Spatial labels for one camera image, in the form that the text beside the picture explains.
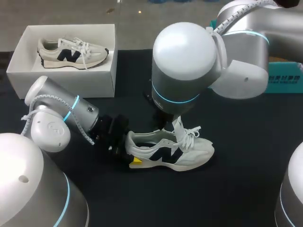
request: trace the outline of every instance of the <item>shoe box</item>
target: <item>shoe box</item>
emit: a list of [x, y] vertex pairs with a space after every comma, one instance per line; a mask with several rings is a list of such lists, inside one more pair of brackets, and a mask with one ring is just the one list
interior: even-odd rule
[[[107, 59], [89, 70], [73, 67], [45, 69], [37, 52], [38, 40], [58, 40], [67, 36], [104, 46], [109, 50]], [[12, 56], [7, 75], [20, 99], [25, 98], [31, 85], [40, 76], [48, 76], [82, 98], [114, 97], [116, 67], [117, 43], [114, 24], [27, 26]]]

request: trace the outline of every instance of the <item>robotic arm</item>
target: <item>robotic arm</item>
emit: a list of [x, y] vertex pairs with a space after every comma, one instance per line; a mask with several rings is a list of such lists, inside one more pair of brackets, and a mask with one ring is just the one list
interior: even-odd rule
[[123, 149], [124, 136], [128, 132], [125, 117], [100, 116], [96, 106], [50, 78], [41, 76], [29, 89], [25, 103], [29, 106], [29, 114], [22, 118], [27, 122], [21, 135], [42, 150], [48, 153], [62, 151], [70, 141], [69, 129], [72, 129], [102, 152], [107, 151], [127, 163], [136, 160]]
[[303, 62], [303, 13], [271, 0], [236, 0], [222, 8], [217, 28], [176, 23], [153, 47], [152, 99], [162, 118], [174, 119], [195, 105], [205, 88], [247, 99], [268, 83], [268, 57]]

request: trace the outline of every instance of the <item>sneaker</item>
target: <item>sneaker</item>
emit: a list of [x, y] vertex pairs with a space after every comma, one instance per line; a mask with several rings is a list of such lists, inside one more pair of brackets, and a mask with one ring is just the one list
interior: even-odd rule
[[78, 38], [73, 41], [59, 39], [38, 41], [38, 53], [44, 68], [75, 67], [77, 69], [89, 69], [101, 62], [108, 56], [108, 49], [94, 44], [86, 43]]
[[201, 127], [184, 129], [181, 117], [173, 122], [173, 126], [173, 132], [128, 132], [126, 152], [137, 158], [129, 167], [167, 166], [175, 171], [186, 171], [205, 164], [213, 156], [213, 143], [198, 137]]

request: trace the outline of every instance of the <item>shoe sole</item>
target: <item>shoe sole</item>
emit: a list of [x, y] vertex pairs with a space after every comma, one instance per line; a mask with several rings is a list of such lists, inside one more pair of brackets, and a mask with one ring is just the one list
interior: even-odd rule
[[198, 167], [204, 165], [206, 162], [209, 161], [209, 159], [211, 157], [208, 160], [206, 160], [205, 162], [201, 162], [201, 163], [198, 163], [198, 164], [192, 165], [192, 166], [178, 166], [178, 165], [175, 165], [175, 164], [161, 162], [161, 161], [151, 161], [149, 159], [140, 158], [140, 157], [136, 157], [136, 158], [138, 158], [142, 162], [140, 164], [129, 164], [129, 167], [131, 169], [142, 169], [142, 168], [152, 168], [152, 167], [156, 167], [156, 166], [166, 166], [166, 167], [169, 167], [169, 168], [171, 168], [175, 171], [183, 172], [183, 171], [195, 169], [195, 168], [198, 168]]
[[[38, 54], [41, 58], [41, 65], [45, 69], [57, 69], [57, 68], [64, 68], [64, 67], [74, 67], [79, 70], [85, 69], [84, 64], [78, 64], [78, 63], [74, 63], [74, 62], [70, 62], [70, 61], [46, 61], [46, 60], [42, 59], [39, 51], [38, 51]], [[88, 69], [91, 69], [91, 68], [101, 64], [102, 62], [104, 62], [107, 59], [107, 57], [108, 57], [108, 54], [105, 59], [102, 59], [102, 60], [99, 60], [96, 62], [92, 62], [92, 63], [87, 63], [86, 67]]]

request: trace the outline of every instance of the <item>black table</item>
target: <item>black table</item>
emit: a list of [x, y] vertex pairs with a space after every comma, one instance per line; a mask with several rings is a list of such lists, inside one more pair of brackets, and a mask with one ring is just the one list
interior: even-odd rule
[[[115, 98], [88, 101], [101, 114], [124, 114], [134, 131], [151, 132], [153, 109], [140, 90], [151, 76], [151, 62], [151, 50], [119, 51]], [[28, 107], [6, 77], [0, 109], [0, 133], [21, 133]], [[200, 136], [214, 143], [215, 158], [206, 166], [184, 173], [164, 167], [128, 170], [97, 158], [76, 133], [54, 161], [86, 197], [91, 227], [275, 227], [279, 188], [303, 141], [302, 116], [300, 94], [239, 101], [207, 90], [182, 116], [186, 128], [201, 125]]]

